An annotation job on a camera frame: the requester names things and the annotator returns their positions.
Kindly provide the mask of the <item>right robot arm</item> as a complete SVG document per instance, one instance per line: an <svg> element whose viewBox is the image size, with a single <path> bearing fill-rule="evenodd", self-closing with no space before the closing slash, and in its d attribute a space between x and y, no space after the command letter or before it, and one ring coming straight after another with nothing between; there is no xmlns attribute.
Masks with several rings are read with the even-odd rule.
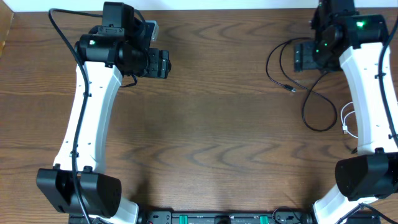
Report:
<svg viewBox="0 0 398 224"><path fill-rule="evenodd" d="M354 214L397 192L397 97L390 68L389 30L380 14L360 14L353 1L322 0L311 21L312 41L295 46L294 69L341 70L349 85L358 130L356 156L336 164L332 189L302 223L366 223Z"/></svg>

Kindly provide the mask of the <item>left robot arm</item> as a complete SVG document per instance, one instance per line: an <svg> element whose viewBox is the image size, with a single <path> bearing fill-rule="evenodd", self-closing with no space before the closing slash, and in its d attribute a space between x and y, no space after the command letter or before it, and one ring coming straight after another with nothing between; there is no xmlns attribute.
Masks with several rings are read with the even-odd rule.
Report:
<svg viewBox="0 0 398 224"><path fill-rule="evenodd" d="M106 175L105 145L116 93L126 76L167 78L167 50L151 47L159 32L132 6L106 2L102 23L68 48L76 61L76 90L65 138L36 184L72 223L140 223L139 207L122 196L121 181Z"/></svg>

